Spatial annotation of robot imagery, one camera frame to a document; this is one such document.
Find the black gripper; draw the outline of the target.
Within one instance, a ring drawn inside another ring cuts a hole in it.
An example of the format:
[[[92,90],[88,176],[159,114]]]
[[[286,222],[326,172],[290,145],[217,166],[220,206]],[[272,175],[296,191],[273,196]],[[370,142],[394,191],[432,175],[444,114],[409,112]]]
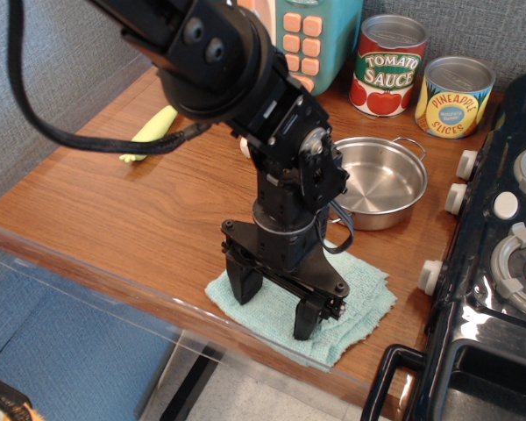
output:
[[[337,202],[316,212],[289,212],[285,220],[269,215],[255,202],[252,222],[227,219],[221,224],[226,272],[236,301],[248,303],[265,279],[295,295],[299,298],[294,328],[297,340],[308,340],[321,320],[339,319],[350,293],[348,282],[325,257],[350,246],[349,239],[339,246],[325,244],[331,210],[350,222]]]

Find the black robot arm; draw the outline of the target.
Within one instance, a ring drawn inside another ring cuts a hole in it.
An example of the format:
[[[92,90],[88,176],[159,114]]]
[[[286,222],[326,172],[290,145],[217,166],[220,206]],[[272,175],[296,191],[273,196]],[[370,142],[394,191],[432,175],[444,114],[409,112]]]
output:
[[[223,1],[100,1],[124,40],[157,68],[183,116],[246,139],[257,171],[252,221],[222,223],[233,295],[248,303],[270,280],[298,297],[294,336],[339,318],[349,286],[326,260],[331,209],[347,172],[328,114],[288,72],[265,27]]]

